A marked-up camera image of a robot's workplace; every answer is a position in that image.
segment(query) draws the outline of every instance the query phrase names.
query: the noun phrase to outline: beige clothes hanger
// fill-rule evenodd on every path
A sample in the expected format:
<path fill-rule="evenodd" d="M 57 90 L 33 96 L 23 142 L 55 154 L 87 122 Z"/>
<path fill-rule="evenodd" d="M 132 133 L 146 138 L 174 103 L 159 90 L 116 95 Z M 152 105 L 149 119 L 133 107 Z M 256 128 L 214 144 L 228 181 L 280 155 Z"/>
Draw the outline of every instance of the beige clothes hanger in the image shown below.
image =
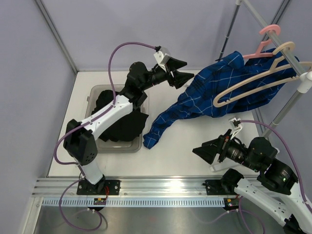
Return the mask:
<path fill-rule="evenodd" d="M 288 41 L 280 46 L 278 46 L 274 51 L 273 51 L 273 54 L 276 55 L 278 52 L 280 52 L 281 50 L 284 50 L 288 48 L 290 51 L 293 51 L 294 48 L 295 48 L 295 44 L 292 42 L 292 41 Z M 265 76 L 268 76 L 272 73 L 275 73 L 275 72 L 279 72 L 279 71 L 282 71 L 282 70 L 285 70 L 285 69 L 288 69 L 288 68 L 291 68 L 291 65 L 290 64 L 286 64 L 286 65 L 283 65 L 283 66 L 279 66 L 279 67 L 276 67 L 277 64 L 281 61 L 283 61 L 285 59 L 284 56 L 281 56 L 279 58 L 276 58 L 270 69 L 266 72 L 263 72 L 263 73 L 260 73 L 258 75 L 255 75 L 253 77 L 250 77 L 246 80 L 243 80 L 242 82 L 240 83 L 237 83 L 235 85 L 233 85 L 232 87 L 228 88 L 227 90 L 224 90 L 223 92 L 221 92 L 220 94 L 218 94 L 215 98 L 214 98 L 214 101 L 213 101 L 213 104 L 215 107 L 222 107 L 222 106 L 225 106 L 233 101 L 236 101 L 236 100 L 239 100 L 241 98 L 244 98 L 248 95 L 251 95 L 251 94 L 254 94 L 256 92 L 259 92 L 261 90 L 265 90 L 267 88 L 271 88 L 273 86 L 276 86 L 276 85 L 279 85 L 279 84 L 283 84 L 283 83 L 287 83 L 287 82 L 291 82 L 291 81 L 294 81 L 294 80 L 298 80 L 299 79 L 299 76 L 295 76 L 295 77 L 289 77 L 289 78 L 285 78 L 285 79 L 282 79 L 282 80 L 279 80 L 279 81 L 276 81 L 276 82 L 272 82 L 270 84 L 266 84 L 266 85 L 263 85 L 261 87 L 258 87 L 258 88 L 255 88 L 255 89 L 252 89 L 248 92 L 245 92 L 243 94 L 240 94 L 240 95 L 237 95 L 236 97 L 232 97 L 226 101 L 223 101 L 223 102 L 218 102 L 223 96 L 225 96 L 226 94 L 232 92 L 233 90 L 245 85 L 245 84 L 248 84 L 254 80 L 257 80 L 257 79 L 260 79 L 262 77 L 265 77 Z M 300 62 L 300 64 L 304 65 L 304 66 L 308 66 L 309 67 L 309 71 L 311 70 L 312 68 L 312 62 Z"/>

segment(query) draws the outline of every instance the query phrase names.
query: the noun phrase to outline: black cloth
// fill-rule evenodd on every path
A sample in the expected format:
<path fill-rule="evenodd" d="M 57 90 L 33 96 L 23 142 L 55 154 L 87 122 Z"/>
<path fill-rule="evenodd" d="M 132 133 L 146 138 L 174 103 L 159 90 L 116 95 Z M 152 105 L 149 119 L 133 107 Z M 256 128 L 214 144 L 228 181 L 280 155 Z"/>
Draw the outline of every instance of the black cloth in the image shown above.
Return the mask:
<path fill-rule="evenodd" d="M 114 99 L 112 90 L 105 90 L 100 93 L 97 99 L 97 105 L 92 111 L 92 115 L 108 105 Z M 117 120 L 112 126 L 106 129 L 99 138 L 104 141 L 132 141 L 138 137 L 144 127 L 148 115 L 142 113 L 140 108 L 133 110 L 130 114 Z"/>

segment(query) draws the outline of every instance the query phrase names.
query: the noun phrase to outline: white table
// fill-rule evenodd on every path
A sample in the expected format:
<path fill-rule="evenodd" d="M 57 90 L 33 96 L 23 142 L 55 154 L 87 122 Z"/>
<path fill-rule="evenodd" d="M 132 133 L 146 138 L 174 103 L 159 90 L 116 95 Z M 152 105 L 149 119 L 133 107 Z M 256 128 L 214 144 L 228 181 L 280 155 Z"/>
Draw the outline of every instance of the white table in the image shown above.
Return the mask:
<path fill-rule="evenodd" d="M 187 71 L 197 74 L 198 71 Z M 124 84 L 128 72 L 112 72 L 115 85 Z M 66 124 L 71 119 L 84 119 L 87 109 L 87 98 L 95 85 L 109 84 L 107 72 L 79 72 L 69 101 L 60 137 L 65 134 Z M 170 105 L 177 101 L 185 87 L 176 90 L 163 82 L 146 91 L 148 95 L 146 121 L 143 134 L 147 133 L 152 122 Z M 144 146 L 136 153 L 106 153 L 97 155 L 97 163 L 105 176 L 147 177 L 147 176 L 219 176 L 225 171 L 212 172 L 210 166 L 200 157 L 192 153 L 192 149 L 201 143 L 217 138 L 231 128 L 229 118 L 237 116 L 241 119 L 254 119 L 251 111 L 226 115 L 221 118 L 199 117 L 189 120 L 178 120 L 162 135 L 159 143 L 148 150 Z M 249 145 L 258 136 L 256 126 L 246 124 L 237 135 L 242 142 Z M 73 161 L 62 144 L 58 148 L 58 158 L 63 162 Z M 245 176 L 256 174 L 245 167 L 235 169 Z M 48 176 L 78 176 L 79 170 L 74 165 L 59 165 L 53 159 Z"/>

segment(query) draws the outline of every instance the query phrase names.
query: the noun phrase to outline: wall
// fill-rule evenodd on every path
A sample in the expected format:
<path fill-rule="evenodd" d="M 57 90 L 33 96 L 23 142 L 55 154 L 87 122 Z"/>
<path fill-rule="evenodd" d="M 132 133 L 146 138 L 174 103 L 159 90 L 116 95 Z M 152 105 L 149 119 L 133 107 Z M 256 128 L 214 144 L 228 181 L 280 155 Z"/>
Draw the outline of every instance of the wall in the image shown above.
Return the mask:
<path fill-rule="evenodd" d="M 294 54 L 301 61 L 312 60 L 312 34 L 310 33 L 312 30 L 312 21 L 309 10 L 311 8 L 311 0 L 292 1 L 280 23 L 282 29 L 280 37 L 282 41 L 287 42 L 291 40 L 295 42 L 296 48 Z M 270 123 L 274 119 L 287 100 L 296 91 L 298 85 L 299 82 L 285 85 L 269 105 L 260 109 L 266 123 Z M 311 99 L 312 91 L 310 90 L 290 110 L 277 127 L 277 131 L 284 137 L 296 159 L 303 176 L 306 194 L 310 196 L 310 200 L 312 199 Z M 289 156 L 281 142 L 273 135 L 270 139 L 281 150 L 279 159 L 291 165 Z"/>
<path fill-rule="evenodd" d="M 202 69 L 219 57 L 235 6 L 235 0 L 43 1 L 79 70 L 106 70 L 113 49 L 127 41 L 165 46 L 187 69 Z M 271 21 L 282 1 L 251 2 Z M 226 52 L 254 52 L 260 29 L 242 6 Z M 155 64 L 150 49 L 128 46 L 116 53 L 113 69 L 138 60 Z"/>
<path fill-rule="evenodd" d="M 17 234 L 75 78 L 34 1 L 2 0 L 0 32 L 0 228 Z"/>

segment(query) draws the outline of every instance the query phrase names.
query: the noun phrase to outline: blue cloth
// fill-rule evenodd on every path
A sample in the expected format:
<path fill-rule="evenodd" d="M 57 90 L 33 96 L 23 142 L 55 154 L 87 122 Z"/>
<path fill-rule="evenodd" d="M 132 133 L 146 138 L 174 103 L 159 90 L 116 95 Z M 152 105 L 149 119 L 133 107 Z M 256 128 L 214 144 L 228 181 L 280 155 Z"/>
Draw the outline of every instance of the blue cloth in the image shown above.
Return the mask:
<path fill-rule="evenodd" d="M 249 111 L 269 103 L 283 84 L 249 95 L 223 107 L 216 108 L 213 106 L 216 95 L 247 78 L 269 70 L 273 61 L 280 56 L 282 56 L 281 53 L 271 58 L 253 58 L 244 65 L 243 56 L 235 51 L 221 61 L 204 68 L 195 76 L 185 92 L 178 97 L 177 102 L 156 118 L 149 133 L 144 135 L 144 146 L 151 149 L 157 144 L 166 128 L 170 127 L 177 119 L 190 119 L 203 115 L 221 117 L 228 113 Z M 288 63 L 283 60 L 278 66 L 285 64 Z M 219 102 L 295 75 L 296 73 L 292 68 L 273 73 L 230 92 Z"/>

